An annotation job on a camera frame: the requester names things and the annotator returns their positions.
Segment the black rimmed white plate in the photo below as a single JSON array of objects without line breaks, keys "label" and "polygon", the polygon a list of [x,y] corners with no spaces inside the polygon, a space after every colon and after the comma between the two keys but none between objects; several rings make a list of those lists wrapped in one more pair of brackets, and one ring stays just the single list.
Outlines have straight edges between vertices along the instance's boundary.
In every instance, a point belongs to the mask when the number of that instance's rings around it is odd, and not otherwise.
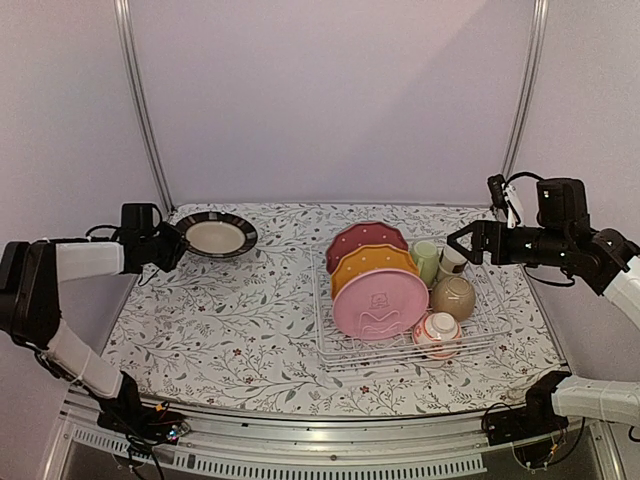
[{"label": "black rimmed white plate", "polygon": [[226,212],[197,212],[179,220],[175,227],[189,243],[189,252],[213,259],[243,255],[258,241],[258,232],[248,220]]}]

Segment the red patterned white bowl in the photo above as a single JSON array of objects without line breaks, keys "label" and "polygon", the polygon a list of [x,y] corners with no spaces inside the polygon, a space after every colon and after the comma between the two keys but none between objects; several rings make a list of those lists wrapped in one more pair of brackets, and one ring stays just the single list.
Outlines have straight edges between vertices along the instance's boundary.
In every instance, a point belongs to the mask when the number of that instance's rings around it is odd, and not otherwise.
[{"label": "red patterned white bowl", "polygon": [[461,337],[458,321],[446,312],[426,315],[412,331],[414,345],[431,360],[448,360],[456,356]]}]

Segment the yellow polka dot plate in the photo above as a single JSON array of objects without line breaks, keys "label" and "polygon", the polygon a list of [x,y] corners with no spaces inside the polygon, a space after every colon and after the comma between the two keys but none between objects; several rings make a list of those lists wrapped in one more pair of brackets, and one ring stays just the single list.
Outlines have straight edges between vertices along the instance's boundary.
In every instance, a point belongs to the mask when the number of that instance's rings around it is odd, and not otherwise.
[{"label": "yellow polka dot plate", "polygon": [[330,275],[331,298],[357,276],[377,269],[400,269],[419,274],[410,253],[391,244],[363,245],[346,254]]}]

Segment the maroon polka dot plate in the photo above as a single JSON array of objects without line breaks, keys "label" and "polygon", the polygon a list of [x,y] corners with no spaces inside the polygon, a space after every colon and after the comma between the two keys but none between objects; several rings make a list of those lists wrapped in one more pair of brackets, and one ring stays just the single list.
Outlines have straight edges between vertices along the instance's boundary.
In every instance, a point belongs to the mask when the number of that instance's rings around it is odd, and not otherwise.
[{"label": "maroon polka dot plate", "polygon": [[356,223],[339,232],[327,248],[327,272],[332,274],[344,256],[366,245],[391,245],[409,250],[399,229],[379,221]]}]

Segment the pink bear plate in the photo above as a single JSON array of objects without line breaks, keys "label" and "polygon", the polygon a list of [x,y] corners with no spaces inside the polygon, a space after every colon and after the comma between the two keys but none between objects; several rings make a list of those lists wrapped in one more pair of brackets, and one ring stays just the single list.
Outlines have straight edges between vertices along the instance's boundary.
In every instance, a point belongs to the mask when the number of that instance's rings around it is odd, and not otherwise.
[{"label": "pink bear plate", "polygon": [[421,320],[429,291],[413,273],[377,269],[348,282],[333,300],[332,316],[345,335],[364,341],[399,335]]}]

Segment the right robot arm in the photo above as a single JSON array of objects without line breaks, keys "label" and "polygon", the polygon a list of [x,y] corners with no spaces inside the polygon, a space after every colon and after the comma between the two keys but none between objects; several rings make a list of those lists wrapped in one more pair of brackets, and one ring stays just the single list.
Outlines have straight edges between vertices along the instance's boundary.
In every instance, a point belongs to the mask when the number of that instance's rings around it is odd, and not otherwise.
[{"label": "right robot arm", "polygon": [[[581,279],[633,324],[639,322],[639,247],[615,229],[591,226],[581,180],[536,179],[535,227],[522,225],[510,179],[498,174],[487,184],[505,220],[476,220],[449,234],[449,247],[474,265],[488,259],[496,266],[556,267],[568,285]],[[639,386],[552,371],[526,391],[524,406],[488,414],[485,426],[491,440],[514,440],[565,428],[571,417],[636,427]]]}]

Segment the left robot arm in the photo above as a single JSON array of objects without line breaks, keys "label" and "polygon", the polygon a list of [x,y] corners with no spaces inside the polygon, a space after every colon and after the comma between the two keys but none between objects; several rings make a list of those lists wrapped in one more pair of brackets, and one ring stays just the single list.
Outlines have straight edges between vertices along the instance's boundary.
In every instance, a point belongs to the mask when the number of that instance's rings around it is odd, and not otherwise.
[{"label": "left robot arm", "polygon": [[1,256],[1,330],[32,350],[55,374],[77,381],[128,434],[148,426],[138,386],[103,360],[64,320],[62,283],[138,275],[148,264],[174,270],[189,247],[185,235],[162,222],[150,232],[127,229],[107,237],[13,241]]}]

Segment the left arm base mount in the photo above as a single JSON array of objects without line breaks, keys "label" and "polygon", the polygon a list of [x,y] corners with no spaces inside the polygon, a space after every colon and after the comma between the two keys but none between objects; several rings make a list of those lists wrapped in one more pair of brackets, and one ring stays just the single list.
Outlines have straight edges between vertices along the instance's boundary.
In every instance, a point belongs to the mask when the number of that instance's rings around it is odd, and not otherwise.
[{"label": "left arm base mount", "polygon": [[191,432],[186,418],[170,410],[167,402],[149,407],[99,398],[98,404],[101,409],[97,420],[99,427],[129,435],[150,445],[176,444]]}]

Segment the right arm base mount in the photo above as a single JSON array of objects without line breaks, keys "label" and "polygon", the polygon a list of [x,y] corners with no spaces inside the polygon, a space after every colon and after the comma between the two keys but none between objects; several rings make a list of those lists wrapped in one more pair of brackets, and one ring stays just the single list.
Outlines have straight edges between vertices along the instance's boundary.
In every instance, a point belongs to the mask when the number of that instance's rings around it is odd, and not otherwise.
[{"label": "right arm base mount", "polygon": [[526,406],[512,407],[504,402],[488,407],[481,418],[481,430],[489,445],[496,446],[565,430],[567,417],[532,411]]}]

